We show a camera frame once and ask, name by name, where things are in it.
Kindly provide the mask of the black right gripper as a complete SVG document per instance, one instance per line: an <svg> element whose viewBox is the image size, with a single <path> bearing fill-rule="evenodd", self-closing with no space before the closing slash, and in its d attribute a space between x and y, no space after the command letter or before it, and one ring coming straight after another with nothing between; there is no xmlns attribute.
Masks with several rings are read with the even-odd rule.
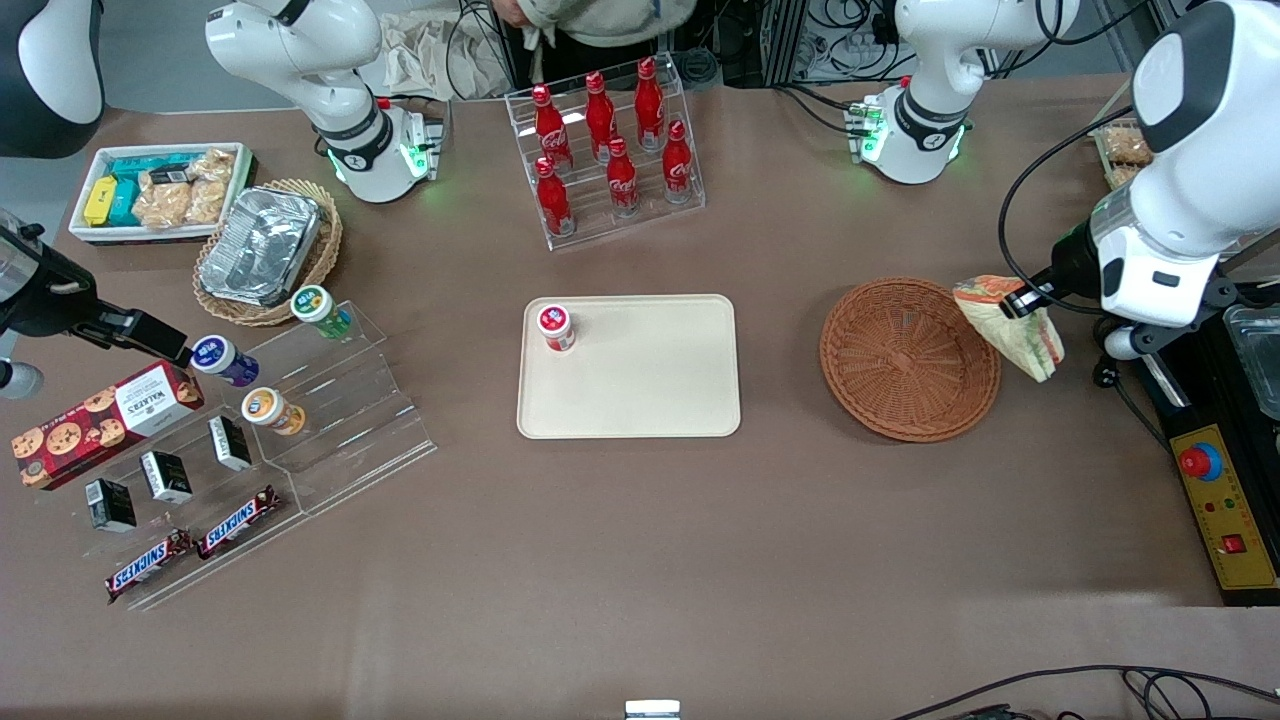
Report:
<svg viewBox="0 0 1280 720"><path fill-rule="evenodd" d="M189 365L187 336L141 310L102 310L95 278L40 238L40 225L3 227L1 328L28 337L70 332L97 319L102 340L175 366Z"/></svg>

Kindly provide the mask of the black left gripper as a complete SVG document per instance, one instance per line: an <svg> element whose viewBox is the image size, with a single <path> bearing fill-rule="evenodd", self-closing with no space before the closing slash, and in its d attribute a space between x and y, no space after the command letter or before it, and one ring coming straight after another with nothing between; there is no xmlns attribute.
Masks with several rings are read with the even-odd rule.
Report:
<svg viewBox="0 0 1280 720"><path fill-rule="evenodd" d="M1053 245L1051 270L1051 283L1020 284L1004 296L1006 318L1028 318L1052 307L1055 297L1101 297L1101 269L1089 222L1079 223Z"/></svg>

